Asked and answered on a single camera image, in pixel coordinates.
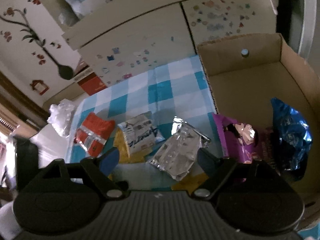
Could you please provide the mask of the purple cartoon snack bag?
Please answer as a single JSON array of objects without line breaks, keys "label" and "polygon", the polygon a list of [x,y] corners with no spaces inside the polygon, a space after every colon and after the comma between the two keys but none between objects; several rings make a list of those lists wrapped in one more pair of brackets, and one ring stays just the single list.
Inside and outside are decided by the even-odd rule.
[{"label": "purple cartoon snack bag", "polygon": [[266,133],[222,114],[213,115],[224,157],[239,163],[266,160]]}]

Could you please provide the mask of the red orange snack bag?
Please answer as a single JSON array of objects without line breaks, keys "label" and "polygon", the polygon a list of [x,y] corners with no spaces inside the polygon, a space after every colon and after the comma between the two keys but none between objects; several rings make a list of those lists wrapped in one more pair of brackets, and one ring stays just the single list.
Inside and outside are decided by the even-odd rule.
[{"label": "red orange snack bag", "polygon": [[91,157],[98,157],[116,127],[114,120],[104,120],[93,112],[76,130],[74,142]]}]

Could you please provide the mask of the yellow waffle snack bag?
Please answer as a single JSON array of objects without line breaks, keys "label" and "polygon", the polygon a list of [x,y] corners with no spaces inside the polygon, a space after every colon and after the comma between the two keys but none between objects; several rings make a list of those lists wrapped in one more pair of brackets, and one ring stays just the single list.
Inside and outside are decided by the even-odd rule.
[{"label": "yellow waffle snack bag", "polygon": [[135,164],[145,162],[145,157],[152,152],[152,148],[143,149],[137,153],[129,155],[129,148],[124,140],[123,132],[117,128],[113,146],[119,150],[120,164]]}]

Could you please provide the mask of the shiny blue snack bag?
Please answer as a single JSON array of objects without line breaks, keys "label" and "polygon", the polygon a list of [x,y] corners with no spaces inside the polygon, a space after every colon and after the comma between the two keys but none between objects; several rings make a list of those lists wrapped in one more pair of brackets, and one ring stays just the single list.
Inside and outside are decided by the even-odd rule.
[{"label": "shiny blue snack bag", "polygon": [[298,170],[313,143],[310,126],[299,111],[280,99],[272,98],[271,105],[272,128],[279,140],[280,163],[285,170]]}]

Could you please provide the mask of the silver foil snack bag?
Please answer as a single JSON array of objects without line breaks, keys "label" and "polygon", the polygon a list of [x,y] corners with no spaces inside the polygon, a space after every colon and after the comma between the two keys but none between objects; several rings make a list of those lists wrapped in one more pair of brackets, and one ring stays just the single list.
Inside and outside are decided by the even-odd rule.
[{"label": "silver foil snack bag", "polygon": [[167,173],[172,179],[181,181],[197,159],[200,148],[207,148],[211,139],[194,126],[175,116],[171,137],[158,149],[148,163]]}]

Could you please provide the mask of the white blue snack bag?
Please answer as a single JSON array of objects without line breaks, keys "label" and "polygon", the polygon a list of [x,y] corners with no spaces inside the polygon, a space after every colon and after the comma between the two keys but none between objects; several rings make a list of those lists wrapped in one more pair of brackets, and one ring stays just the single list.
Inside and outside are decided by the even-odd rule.
[{"label": "white blue snack bag", "polygon": [[118,124],[118,128],[123,134],[125,147],[129,156],[144,149],[152,148],[165,140],[154,122],[151,111]]}]

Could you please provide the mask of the dark yellow snack bag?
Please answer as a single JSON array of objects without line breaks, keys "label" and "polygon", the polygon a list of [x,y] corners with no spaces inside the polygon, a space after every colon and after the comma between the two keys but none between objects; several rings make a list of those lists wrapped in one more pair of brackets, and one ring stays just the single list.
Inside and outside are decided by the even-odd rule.
[{"label": "dark yellow snack bag", "polygon": [[209,177],[205,173],[192,176],[186,175],[181,181],[171,186],[172,191],[187,191],[192,194],[201,184],[203,184]]}]

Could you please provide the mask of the crumpled white plastic bag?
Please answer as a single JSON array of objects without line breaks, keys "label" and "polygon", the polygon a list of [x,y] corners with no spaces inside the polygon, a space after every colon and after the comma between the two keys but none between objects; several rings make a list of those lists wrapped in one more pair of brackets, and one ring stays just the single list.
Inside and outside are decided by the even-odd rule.
[{"label": "crumpled white plastic bag", "polygon": [[61,100],[58,105],[50,105],[50,116],[47,122],[52,125],[59,136],[63,138],[69,136],[75,110],[75,104],[67,99]]}]

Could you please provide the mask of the white cardboard box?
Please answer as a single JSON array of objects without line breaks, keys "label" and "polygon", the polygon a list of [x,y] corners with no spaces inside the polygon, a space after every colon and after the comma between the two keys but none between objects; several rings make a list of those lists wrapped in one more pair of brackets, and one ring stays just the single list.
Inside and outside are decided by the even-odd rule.
[{"label": "white cardboard box", "polygon": [[265,129],[271,99],[300,111],[313,136],[304,177],[292,184],[307,207],[299,230],[319,223],[319,77],[279,33],[246,34],[203,42],[197,52],[217,113]]}]

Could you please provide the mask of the red brown carton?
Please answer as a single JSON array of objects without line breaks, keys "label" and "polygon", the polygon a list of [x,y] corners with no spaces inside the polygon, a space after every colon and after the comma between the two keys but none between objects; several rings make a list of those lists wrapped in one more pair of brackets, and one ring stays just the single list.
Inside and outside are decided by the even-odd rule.
[{"label": "red brown carton", "polygon": [[80,58],[78,65],[74,71],[73,80],[84,90],[89,96],[96,94],[107,88],[101,78],[93,71],[93,69]]}]

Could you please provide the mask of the blue checkered tablecloth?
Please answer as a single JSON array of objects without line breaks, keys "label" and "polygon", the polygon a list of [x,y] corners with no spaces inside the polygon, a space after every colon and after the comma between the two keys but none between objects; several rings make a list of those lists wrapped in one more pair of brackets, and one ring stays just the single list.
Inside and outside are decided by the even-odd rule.
[{"label": "blue checkered tablecloth", "polygon": [[163,137],[170,137],[172,121],[178,116],[211,139],[210,153],[222,155],[213,120],[214,102],[200,58],[193,56],[148,70],[83,100],[72,121],[65,161],[78,163],[87,157],[74,137],[89,113],[121,123],[148,111]]}]

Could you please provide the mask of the white sticker cabinet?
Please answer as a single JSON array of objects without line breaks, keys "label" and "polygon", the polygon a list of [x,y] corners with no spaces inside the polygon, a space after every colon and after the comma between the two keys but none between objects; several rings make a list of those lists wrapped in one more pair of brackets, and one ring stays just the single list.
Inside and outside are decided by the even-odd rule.
[{"label": "white sticker cabinet", "polygon": [[278,0],[115,0],[63,35],[107,85],[193,56],[204,41],[274,33]]}]

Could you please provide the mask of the red house wall decal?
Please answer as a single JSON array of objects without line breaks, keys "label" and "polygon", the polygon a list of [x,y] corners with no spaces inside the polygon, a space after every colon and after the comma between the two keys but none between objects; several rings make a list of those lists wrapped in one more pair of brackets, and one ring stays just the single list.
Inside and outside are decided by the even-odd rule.
[{"label": "red house wall decal", "polygon": [[33,80],[30,84],[33,91],[36,91],[39,95],[43,95],[49,90],[48,85],[43,80]]}]

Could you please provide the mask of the flower wall decal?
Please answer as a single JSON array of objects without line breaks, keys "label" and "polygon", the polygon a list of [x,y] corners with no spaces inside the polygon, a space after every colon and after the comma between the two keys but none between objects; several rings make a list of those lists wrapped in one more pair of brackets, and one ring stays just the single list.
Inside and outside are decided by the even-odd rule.
[{"label": "flower wall decal", "polygon": [[13,49],[17,63],[8,62],[28,81],[46,74],[70,80],[79,55],[62,38],[61,28],[49,19],[40,0],[1,0],[1,43]]}]

